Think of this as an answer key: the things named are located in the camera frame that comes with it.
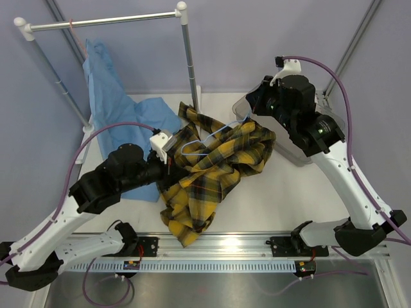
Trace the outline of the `yellow plaid shirt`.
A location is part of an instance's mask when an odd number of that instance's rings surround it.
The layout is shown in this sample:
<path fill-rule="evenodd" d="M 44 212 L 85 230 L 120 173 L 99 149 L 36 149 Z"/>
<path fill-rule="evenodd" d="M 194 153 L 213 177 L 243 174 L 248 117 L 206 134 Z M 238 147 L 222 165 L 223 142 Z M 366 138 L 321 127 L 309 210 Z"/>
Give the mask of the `yellow plaid shirt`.
<path fill-rule="evenodd" d="M 274 150 L 276 135 L 252 119 L 234 128 L 180 103 L 187 124 L 177 134 L 170 155 L 188 176 L 160 193 L 162 222 L 183 247 L 210 226 L 217 206 L 246 176 L 260 174 Z"/>

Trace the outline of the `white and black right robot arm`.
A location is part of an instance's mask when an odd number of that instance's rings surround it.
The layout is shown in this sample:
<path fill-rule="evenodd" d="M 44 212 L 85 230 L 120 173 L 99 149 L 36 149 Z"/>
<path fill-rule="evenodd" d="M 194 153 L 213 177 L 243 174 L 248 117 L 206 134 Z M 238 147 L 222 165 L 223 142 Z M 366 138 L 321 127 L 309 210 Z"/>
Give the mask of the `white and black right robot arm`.
<path fill-rule="evenodd" d="M 339 246 L 360 256 L 384 241 L 406 222 L 402 210 L 393 210 L 363 178 L 348 154 L 348 142 L 337 122 L 316 110 L 316 90 L 307 77 L 293 74 L 276 81 L 264 77 L 245 95 L 252 113 L 273 117 L 290 140 L 320 168 L 343 201 L 349 216 L 340 221 L 306 221 L 291 233 L 290 246 L 299 255 L 316 246 Z"/>

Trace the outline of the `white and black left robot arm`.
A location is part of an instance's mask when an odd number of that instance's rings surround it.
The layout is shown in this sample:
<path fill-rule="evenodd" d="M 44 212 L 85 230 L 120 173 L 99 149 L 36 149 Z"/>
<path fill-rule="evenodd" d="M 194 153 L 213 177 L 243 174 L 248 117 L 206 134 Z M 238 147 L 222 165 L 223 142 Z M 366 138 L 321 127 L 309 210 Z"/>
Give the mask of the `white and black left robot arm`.
<path fill-rule="evenodd" d="M 82 262 L 101 256 L 134 254 L 139 240 L 129 223 L 118 223 L 109 231 L 77 242 L 67 243 L 66 239 L 77 228 L 119 203 L 123 193 L 152 183 L 167 190 L 188 174 L 172 158 L 164 161 L 154 151 L 144 158 L 139 146 L 121 145 L 71 186 L 58 216 L 45 219 L 34 230 L 37 233 L 50 224 L 32 244 L 24 247 L 32 235 L 1 243 L 1 260 L 11 266 L 5 273 L 5 284 L 36 291 Z"/>

